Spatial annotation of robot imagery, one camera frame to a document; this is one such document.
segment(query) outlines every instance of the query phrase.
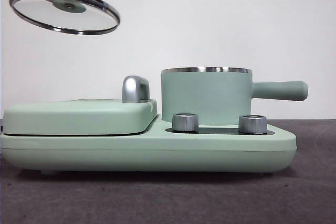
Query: glass lid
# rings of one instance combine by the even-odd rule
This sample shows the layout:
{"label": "glass lid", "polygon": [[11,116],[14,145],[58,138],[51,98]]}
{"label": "glass lid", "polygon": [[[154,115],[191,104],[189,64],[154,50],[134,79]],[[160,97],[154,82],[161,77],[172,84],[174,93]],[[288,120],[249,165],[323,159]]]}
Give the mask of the glass lid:
{"label": "glass lid", "polygon": [[25,21],[62,33],[106,34],[120,23],[118,12],[102,0],[9,0],[9,4]]}

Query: silver handle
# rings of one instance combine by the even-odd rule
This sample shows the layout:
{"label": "silver handle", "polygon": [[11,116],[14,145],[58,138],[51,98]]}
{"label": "silver handle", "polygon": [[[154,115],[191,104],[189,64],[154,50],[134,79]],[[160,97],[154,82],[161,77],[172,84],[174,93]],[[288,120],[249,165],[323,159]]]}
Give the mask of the silver handle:
{"label": "silver handle", "polygon": [[140,76],[127,76],[122,85],[122,102],[149,100],[149,83]]}

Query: stainless steel rim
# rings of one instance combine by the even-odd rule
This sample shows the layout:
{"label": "stainless steel rim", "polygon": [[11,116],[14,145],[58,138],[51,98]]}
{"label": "stainless steel rim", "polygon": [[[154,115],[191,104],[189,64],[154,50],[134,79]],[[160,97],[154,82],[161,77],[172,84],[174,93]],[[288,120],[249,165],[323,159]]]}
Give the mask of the stainless steel rim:
{"label": "stainless steel rim", "polygon": [[231,68],[231,67],[190,67],[190,68],[169,68],[162,70],[162,73],[181,73],[181,72],[252,73],[252,70],[247,68]]}
{"label": "stainless steel rim", "polygon": [[74,0],[74,1],[79,1],[82,3],[85,3],[87,5],[90,5],[92,7],[95,7],[105,13],[107,13],[108,15],[110,15],[115,22],[117,23],[115,26],[107,28],[107,29],[101,29],[101,30],[75,30],[75,29],[69,29],[69,28],[63,28],[63,27],[57,27],[57,26],[53,26],[50,24],[45,24],[42,22],[39,22],[37,20],[31,19],[29,17],[27,17],[26,15],[22,14],[21,12],[19,12],[17,9],[15,9],[14,4],[16,2],[18,2],[20,0],[9,0],[9,4],[11,6],[11,8],[13,9],[13,11],[22,19],[24,19],[25,21],[42,27],[42,28],[46,28],[52,31],[59,31],[61,33],[67,33],[67,34],[76,34],[76,35],[99,35],[99,34],[107,34],[110,33],[111,31],[114,31],[120,24],[120,16],[118,14],[118,12],[109,4],[107,4],[106,2],[102,1],[102,0]]}

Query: chrome knob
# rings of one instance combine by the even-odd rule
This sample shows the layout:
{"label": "chrome knob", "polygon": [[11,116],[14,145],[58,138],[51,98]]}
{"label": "chrome knob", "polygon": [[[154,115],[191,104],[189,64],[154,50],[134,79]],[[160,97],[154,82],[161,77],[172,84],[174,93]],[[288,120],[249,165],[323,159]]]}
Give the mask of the chrome knob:
{"label": "chrome knob", "polygon": [[172,128],[174,131],[198,131],[198,115],[191,113],[173,114]]}
{"label": "chrome knob", "polygon": [[238,130],[247,134],[267,133],[267,118],[262,115],[241,115]]}

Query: saucepan handle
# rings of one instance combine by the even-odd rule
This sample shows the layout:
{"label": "saucepan handle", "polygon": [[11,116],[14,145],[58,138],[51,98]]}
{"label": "saucepan handle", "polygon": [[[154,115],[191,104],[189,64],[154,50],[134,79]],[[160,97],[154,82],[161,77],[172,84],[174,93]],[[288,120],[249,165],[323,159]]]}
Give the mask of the saucepan handle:
{"label": "saucepan handle", "polygon": [[149,83],[140,76],[127,76],[122,85],[122,102],[149,100]]}
{"label": "saucepan handle", "polygon": [[307,95],[308,86],[303,81],[257,82],[253,85],[252,98],[303,101]]}

